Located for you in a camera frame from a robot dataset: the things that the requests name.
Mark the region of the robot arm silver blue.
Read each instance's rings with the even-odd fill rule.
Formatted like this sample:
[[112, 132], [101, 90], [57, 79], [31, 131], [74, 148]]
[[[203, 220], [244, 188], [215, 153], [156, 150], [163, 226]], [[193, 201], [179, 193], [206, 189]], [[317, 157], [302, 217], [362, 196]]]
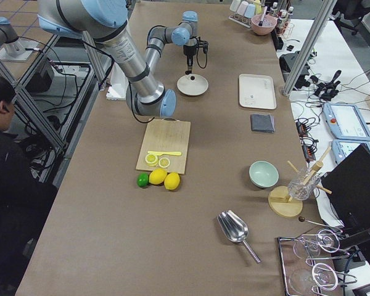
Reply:
[[185, 11], [175, 27], [153, 28], [141, 55], [128, 30], [125, 1], [39, 1], [40, 27], [52, 34], [80, 39], [88, 32], [121, 68], [130, 86], [129, 108], [137, 115], [166, 118], [173, 115], [176, 94], [156, 80], [154, 71], [166, 44], [188, 46], [197, 36], [198, 15]]

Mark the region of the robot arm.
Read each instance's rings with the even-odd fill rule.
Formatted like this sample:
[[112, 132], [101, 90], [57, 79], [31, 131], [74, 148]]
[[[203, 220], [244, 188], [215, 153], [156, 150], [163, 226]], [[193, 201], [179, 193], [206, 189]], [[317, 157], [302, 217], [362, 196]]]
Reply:
[[6, 62], [25, 62], [31, 55], [26, 48], [34, 47], [30, 41], [22, 41], [10, 21], [0, 17], [0, 59]]

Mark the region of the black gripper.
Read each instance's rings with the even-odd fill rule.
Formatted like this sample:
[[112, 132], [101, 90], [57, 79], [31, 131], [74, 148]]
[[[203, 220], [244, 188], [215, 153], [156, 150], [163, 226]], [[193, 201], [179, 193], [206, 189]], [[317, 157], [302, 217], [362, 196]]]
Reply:
[[192, 73], [193, 69], [193, 57], [197, 54], [197, 45], [184, 45], [183, 46], [183, 53], [187, 57], [187, 70], [185, 71], [186, 75], [189, 75]]

